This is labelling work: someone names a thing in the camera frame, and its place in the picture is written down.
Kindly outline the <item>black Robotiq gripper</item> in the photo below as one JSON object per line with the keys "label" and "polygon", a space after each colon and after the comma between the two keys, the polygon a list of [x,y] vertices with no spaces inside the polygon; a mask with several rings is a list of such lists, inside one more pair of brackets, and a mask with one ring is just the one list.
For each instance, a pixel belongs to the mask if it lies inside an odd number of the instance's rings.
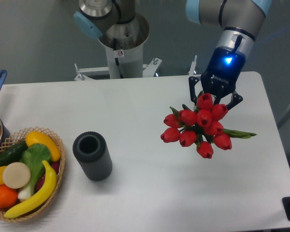
{"label": "black Robotiq gripper", "polygon": [[243,101],[236,89],[236,81],[246,62],[245,56],[224,49],[216,48],[205,72],[199,77],[188,78],[190,100],[197,105],[195,86],[200,82],[205,93],[210,93],[219,99],[232,93],[231,101],[226,105],[228,111]]}

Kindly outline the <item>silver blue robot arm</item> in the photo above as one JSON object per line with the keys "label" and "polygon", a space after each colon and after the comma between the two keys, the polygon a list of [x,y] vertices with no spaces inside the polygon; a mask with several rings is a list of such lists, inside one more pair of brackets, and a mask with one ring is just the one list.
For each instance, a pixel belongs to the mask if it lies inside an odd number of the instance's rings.
{"label": "silver blue robot arm", "polygon": [[272,5],[270,0],[188,0],[187,19],[223,29],[206,70],[200,77],[189,77],[190,99],[197,103],[195,85],[215,97],[214,104],[231,95],[230,110],[243,98],[236,82]]}

